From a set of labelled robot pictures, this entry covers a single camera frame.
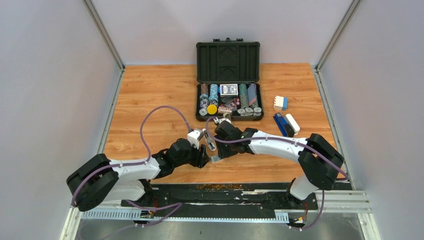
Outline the grey green white stapler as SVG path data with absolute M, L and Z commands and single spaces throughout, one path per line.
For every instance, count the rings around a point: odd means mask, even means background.
M 229 123 L 231 123 L 232 121 L 231 121 L 231 115 L 230 115 L 230 113 L 228 113 L 228 112 L 226 112 L 226 113 L 224 113 L 223 114 L 223 116 L 222 116 L 222 118 L 226 118 L 226 122 L 229 122 Z M 217 150 L 217 146 L 216 146 L 216 144 L 215 144 L 215 142 L 214 142 L 214 140 L 211 138 L 211 136 L 208 134 L 208 132 L 207 132 L 207 130 L 205 129 L 205 128 L 203 128 L 202 129 L 202 132 L 203 132 L 203 135 L 204 135 L 204 138 L 205 138 L 205 141 L 206 141 L 206 143 L 207 143 L 207 146 L 209 147 L 209 149 L 211 150 L 211 151 L 216 151 Z

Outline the grey staple strip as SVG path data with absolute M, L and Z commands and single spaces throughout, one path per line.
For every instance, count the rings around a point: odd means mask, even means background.
M 222 159 L 218 156 L 218 155 L 214 155 L 210 158 L 210 162 L 211 163 L 217 163 L 219 161 L 221 161 Z

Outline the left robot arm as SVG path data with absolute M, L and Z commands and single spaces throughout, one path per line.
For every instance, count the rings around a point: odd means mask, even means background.
M 109 159 L 104 153 L 92 157 L 74 171 L 66 184 L 72 194 L 72 204 L 81 212 L 104 202 L 130 200 L 149 206 L 153 193 L 150 180 L 164 178 L 183 165 L 203 168 L 210 161 L 206 146 L 195 146 L 180 138 L 150 158 L 135 160 Z

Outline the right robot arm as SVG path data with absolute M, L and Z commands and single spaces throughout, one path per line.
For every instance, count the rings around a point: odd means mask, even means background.
M 256 128 L 240 130 L 224 118 L 213 118 L 214 140 L 236 154 L 267 155 L 291 160 L 300 165 L 303 174 L 295 178 L 285 195 L 286 204 L 298 209 L 317 190 L 333 189 L 338 175 L 347 180 L 342 170 L 344 157 L 321 135 L 286 137 L 268 134 Z

